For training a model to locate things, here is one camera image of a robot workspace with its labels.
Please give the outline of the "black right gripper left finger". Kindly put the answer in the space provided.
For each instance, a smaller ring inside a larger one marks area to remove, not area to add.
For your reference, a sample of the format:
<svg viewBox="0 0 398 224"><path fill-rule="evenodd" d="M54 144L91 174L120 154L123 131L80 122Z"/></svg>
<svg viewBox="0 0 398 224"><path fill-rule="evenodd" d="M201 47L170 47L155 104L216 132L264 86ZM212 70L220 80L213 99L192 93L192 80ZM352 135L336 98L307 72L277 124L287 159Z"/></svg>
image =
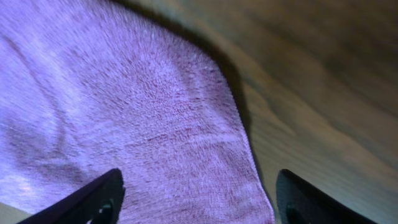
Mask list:
<svg viewBox="0 0 398 224"><path fill-rule="evenodd" d="M117 224L124 194L122 172L111 169L18 224Z"/></svg>

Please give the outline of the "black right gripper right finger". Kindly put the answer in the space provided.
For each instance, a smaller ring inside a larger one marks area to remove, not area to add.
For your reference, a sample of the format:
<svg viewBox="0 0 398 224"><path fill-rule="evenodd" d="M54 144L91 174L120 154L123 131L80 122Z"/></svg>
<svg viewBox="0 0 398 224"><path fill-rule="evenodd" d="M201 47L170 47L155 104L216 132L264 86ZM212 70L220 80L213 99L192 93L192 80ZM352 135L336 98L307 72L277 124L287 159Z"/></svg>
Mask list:
<svg viewBox="0 0 398 224"><path fill-rule="evenodd" d="M288 169L277 176L276 195L283 224L376 224Z"/></svg>

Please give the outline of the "purple cloth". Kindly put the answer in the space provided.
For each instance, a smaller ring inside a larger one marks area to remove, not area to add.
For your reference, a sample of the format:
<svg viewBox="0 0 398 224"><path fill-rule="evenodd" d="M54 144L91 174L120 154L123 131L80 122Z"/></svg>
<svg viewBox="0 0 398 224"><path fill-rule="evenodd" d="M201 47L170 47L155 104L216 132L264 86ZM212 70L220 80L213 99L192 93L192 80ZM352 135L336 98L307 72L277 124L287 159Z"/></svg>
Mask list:
<svg viewBox="0 0 398 224"><path fill-rule="evenodd" d="M121 223L274 222L207 54L113 1L1 1L1 202L36 213L115 167Z"/></svg>

